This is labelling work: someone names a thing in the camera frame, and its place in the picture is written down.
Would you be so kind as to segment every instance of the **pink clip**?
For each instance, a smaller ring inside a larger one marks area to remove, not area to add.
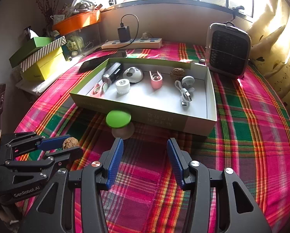
[[[151,84],[153,89],[159,89],[162,87],[162,76],[161,74],[157,71],[157,74],[152,74],[151,71],[149,71],[150,74],[150,79],[151,79]]]
[[[107,88],[108,84],[106,82],[103,82],[101,86],[99,83],[97,83],[90,92],[90,96],[95,98],[101,98],[104,96]]]

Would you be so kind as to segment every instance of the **curtain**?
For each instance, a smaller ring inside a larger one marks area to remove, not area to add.
[[[247,30],[250,60],[281,98],[290,116],[290,7],[285,0],[263,0],[264,10]]]

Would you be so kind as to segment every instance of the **striped box lid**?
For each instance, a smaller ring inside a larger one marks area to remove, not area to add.
[[[20,67],[23,72],[29,69],[33,64],[39,61],[41,58],[45,57],[47,54],[51,53],[55,49],[66,44],[65,37],[58,38],[52,41],[50,44],[39,49],[37,52],[33,53],[31,56],[26,58],[23,62],[20,63]]]

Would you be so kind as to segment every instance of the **charger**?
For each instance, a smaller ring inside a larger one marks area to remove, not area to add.
[[[124,26],[123,22],[121,22],[120,27],[117,28],[117,30],[118,30],[118,36],[119,36],[120,42],[130,41],[131,35],[130,35],[129,26]]]

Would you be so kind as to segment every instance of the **orange basket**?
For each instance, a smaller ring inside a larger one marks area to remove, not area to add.
[[[101,21],[100,11],[88,11],[75,16],[69,17],[52,27],[53,31],[58,31],[61,36],[79,30],[88,25]]]

